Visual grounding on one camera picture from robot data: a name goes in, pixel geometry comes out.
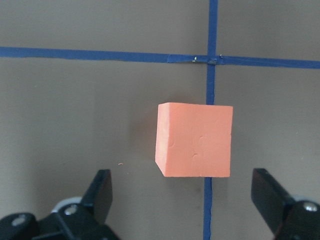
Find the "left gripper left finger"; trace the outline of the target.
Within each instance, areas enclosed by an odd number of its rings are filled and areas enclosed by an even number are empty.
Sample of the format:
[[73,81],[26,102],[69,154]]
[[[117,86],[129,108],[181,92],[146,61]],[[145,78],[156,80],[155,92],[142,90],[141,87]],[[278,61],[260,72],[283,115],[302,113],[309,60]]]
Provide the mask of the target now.
[[67,240],[116,240],[118,236],[105,224],[112,200],[111,171],[101,169],[82,197],[60,201],[51,213]]

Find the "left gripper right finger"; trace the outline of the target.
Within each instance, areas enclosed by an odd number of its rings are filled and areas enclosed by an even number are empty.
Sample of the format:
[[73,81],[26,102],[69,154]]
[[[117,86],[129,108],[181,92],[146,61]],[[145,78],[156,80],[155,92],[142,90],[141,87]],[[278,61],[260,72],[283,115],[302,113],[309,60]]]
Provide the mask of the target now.
[[251,200],[275,240],[320,238],[320,205],[294,198],[264,168],[252,171]]

